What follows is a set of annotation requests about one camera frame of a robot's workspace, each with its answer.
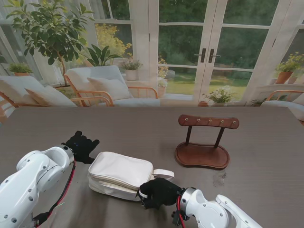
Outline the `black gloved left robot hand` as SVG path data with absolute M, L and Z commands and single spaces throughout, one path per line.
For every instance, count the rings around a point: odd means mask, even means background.
M 76 162 L 92 164 L 95 159 L 90 157 L 90 153 L 99 143 L 100 141 L 98 139 L 92 141 L 84 136 L 81 131 L 76 131 L 75 134 L 68 141 L 62 143 L 62 145 L 71 149 Z

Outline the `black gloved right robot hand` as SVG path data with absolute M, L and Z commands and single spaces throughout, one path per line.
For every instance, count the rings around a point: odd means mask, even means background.
M 137 191 L 146 209 L 159 209 L 162 205 L 171 206 L 177 202 L 183 189 L 165 178 L 156 178 L 140 186 Z

